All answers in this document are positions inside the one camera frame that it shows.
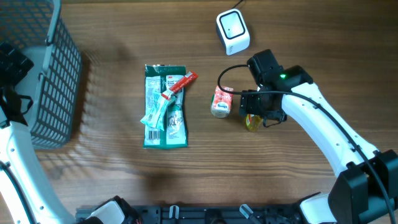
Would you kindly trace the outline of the yellow oil bottle silver cap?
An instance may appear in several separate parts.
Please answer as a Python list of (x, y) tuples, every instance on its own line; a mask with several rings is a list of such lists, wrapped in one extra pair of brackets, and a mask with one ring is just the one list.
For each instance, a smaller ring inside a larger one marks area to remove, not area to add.
[(263, 119), (254, 114), (247, 114), (245, 118), (246, 129), (250, 132), (256, 132), (259, 126), (263, 123)]

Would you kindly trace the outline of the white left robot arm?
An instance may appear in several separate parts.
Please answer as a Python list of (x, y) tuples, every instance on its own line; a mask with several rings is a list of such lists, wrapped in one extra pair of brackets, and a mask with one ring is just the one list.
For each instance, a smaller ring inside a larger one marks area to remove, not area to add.
[(29, 127), (21, 110), (25, 98), (14, 90), (13, 83), (2, 82), (1, 170), (11, 181), (3, 187), (7, 206), (19, 223), (75, 223), (45, 175), (34, 150), (32, 138), (39, 137), (64, 144), (71, 135), (82, 59), (75, 44), (52, 44), (47, 47), (40, 75), (39, 110), (32, 113), (37, 124)]

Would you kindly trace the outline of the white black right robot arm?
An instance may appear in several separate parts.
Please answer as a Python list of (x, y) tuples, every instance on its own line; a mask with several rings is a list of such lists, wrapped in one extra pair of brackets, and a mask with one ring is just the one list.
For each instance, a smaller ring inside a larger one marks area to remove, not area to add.
[(264, 121), (294, 119), (330, 163), (336, 176), (331, 191), (299, 202), (306, 223), (369, 223), (388, 214), (397, 218), (397, 154), (380, 152), (330, 106), (313, 78), (300, 66), (284, 69), (270, 50), (251, 57), (257, 90), (241, 98), (240, 113)]

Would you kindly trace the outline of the red stick sachet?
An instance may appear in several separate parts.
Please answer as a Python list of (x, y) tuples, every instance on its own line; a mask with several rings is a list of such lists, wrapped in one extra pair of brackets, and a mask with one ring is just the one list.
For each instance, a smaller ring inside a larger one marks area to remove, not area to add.
[(166, 100), (169, 100), (172, 96), (174, 96), (174, 94), (176, 94), (183, 87), (190, 84), (197, 78), (198, 75), (195, 72), (189, 71), (186, 75), (179, 79), (177, 83), (173, 84), (170, 88), (167, 88), (165, 91), (163, 91), (161, 93), (161, 96), (164, 97)]

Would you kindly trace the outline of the green white gloves packet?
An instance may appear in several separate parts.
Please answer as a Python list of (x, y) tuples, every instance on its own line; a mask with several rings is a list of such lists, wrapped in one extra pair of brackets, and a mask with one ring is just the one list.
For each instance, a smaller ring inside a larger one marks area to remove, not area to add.
[[(154, 104), (154, 93), (162, 93), (177, 83), (186, 74), (184, 65), (145, 66), (145, 114)], [(175, 94), (175, 103), (168, 107), (165, 116), (165, 130), (144, 126), (144, 148), (173, 149), (187, 147), (187, 129), (183, 103), (185, 90)]]

